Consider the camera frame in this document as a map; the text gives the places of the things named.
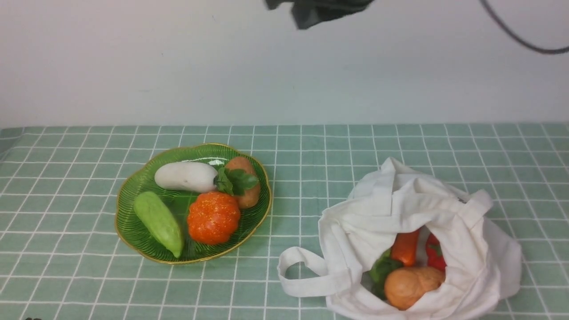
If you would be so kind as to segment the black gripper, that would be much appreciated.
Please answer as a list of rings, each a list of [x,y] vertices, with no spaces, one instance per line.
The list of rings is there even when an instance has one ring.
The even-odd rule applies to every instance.
[[[291,3],[291,16],[298,30],[307,30],[323,22],[339,20],[363,12],[372,0],[267,0],[269,10]]]

